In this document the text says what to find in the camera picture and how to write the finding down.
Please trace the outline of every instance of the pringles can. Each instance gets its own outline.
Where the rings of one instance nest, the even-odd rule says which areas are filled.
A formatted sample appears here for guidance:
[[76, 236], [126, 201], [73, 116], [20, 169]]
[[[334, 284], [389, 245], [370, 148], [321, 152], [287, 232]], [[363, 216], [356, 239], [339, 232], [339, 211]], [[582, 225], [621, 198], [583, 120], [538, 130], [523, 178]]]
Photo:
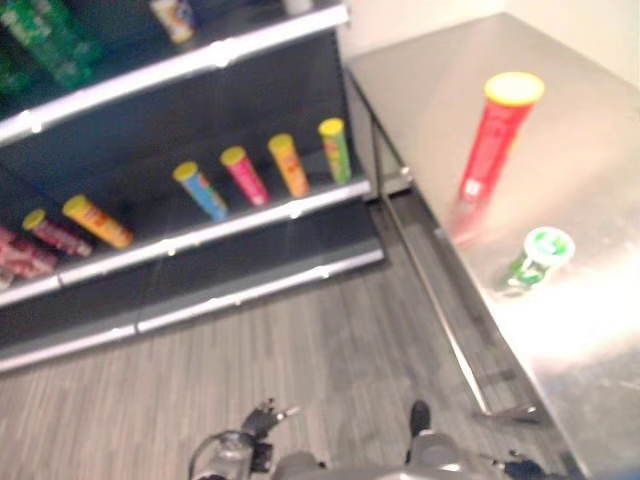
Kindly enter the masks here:
[[196, 162], [184, 162], [173, 171], [173, 178], [216, 221], [227, 218], [227, 204], [202, 174]]
[[322, 137], [333, 180], [336, 183], [347, 183], [351, 179], [351, 163], [344, 135], [344, 121], [341, 118], [328, 118], [318, 126], [318, 132]]
[[309, 193], [309, 182], [300, 163], [293, 137], [288, 133], [274, 135], [268, 146], [289, 193], [294, 197], [302, 197]]
[[269, 201], [269, 193], [253, 168], [247, 152], [242, 147], [227, 148], [220, 155], [220, 162], [227, 168], [236, 184], [254, 206]]
[[93, 251], [91, 245], [46, 217], [46, 212], [38, 208], [24, 218], [22, 228], [69, 255], [80, 255], [81, 257], [91, 255]]
[[115, 248], [128, 247], [133, 241], [133, 234], [129, 230], [84, 195], [76, 195], [67, 200], [62, 213]]
[[173, 43], [186, 42], [193, 36], [193, 10], [187, 0], [151, 0], [149, 6]]
[[488, 199], [518, 130], [544, 93], [544, 83], [525, 72], [506, 72], [485, 84], [487, 101], [460, 183], [467, 202]]

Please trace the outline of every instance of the orange chip canister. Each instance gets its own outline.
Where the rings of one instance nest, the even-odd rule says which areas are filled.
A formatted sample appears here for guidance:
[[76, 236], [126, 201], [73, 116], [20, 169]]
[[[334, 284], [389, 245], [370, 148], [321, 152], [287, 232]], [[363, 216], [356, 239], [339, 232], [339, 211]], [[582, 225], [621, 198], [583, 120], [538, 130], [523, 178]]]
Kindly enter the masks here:
[[344, 135], [344, 121], [341, 118], [328, 118], [320, 124], [318, 132], [322, 137], [333, 180], [336, 183], [347, 183], [351, 179], [351, 163]]
[[544, 83], [531, 73], [505, 72], [487, 81], [482, 120], [460, 183], [461, 199], [490, 197], [518, 130], [543, 93]]
[[133, 241], [133, 234], [129, 230], [96, 207], [84, 195], [76, 195], [67, 200], [62, 213], [116, 248], [125, 248]]
[[294, 197], [302, 197], [309, 193], [309, 181], [300, 163], [293, 137], [288, 133], [274, 135], [269, 140], [269, 151], [278, 165], [289, 193]]

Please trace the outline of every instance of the red chip canister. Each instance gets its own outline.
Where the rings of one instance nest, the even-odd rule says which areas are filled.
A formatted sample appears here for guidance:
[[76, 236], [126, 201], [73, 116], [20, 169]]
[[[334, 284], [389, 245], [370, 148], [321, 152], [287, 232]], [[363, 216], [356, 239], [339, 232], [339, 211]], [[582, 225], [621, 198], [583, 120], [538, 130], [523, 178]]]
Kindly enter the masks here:
[[47, 218], [46, 212], [38, 208], [24, 218], [22, 228], [45, 243], [69, 255], [88, 257], [93, 248], [77, 235]]
[[525, 72], [501, 73], [486, 83], [487, 102], [460, 184], [463, 200], [491, 195], [518, 130], [543, 93], [542, 80]]

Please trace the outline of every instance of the stainless steel counter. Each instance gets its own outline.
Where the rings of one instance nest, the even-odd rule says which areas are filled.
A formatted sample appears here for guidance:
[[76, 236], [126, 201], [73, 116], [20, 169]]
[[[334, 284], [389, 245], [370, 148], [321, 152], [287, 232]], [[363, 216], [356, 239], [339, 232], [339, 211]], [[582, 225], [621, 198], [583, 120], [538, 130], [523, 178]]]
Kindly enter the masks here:
[[[638, 90], [507, 15], [350, 69], [583, 472], [640, 475]], [[483, 85], [508, 70], [539, 75], [546, 92], [461, 232], [457, 190]], [[568, 232], [575, 257], [525, 295], [499, 293], [496, 278], [541, 225]]]

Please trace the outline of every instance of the dark shelf back panel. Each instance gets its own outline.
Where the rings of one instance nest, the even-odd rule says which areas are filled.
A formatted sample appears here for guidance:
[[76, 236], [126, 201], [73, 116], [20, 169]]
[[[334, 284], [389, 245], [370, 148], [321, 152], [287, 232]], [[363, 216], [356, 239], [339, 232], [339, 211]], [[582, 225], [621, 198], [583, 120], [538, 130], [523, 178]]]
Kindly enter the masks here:
[[11, 218], [0, 223], [17, 228], [15, 219], [33, 208], [33, 198], [59, 210], [79, 192], [113, 215], [126, 215], [131, 205], [184, 195], [171, 178], [184, 160], [198, 162], [214, 183], [227, 178], [218, 157], [228, 146], [243, 145], [258, 166], [272, 162], [266, 143], [282, 131], [294, 136], [301, 154], [321, 150], [317, 125], [347, 115], [341, 75], [331, 32], [6, 146], [0, 175], [10, 183], [7, 171], [18, 178], [20, 191], [8, 200]]

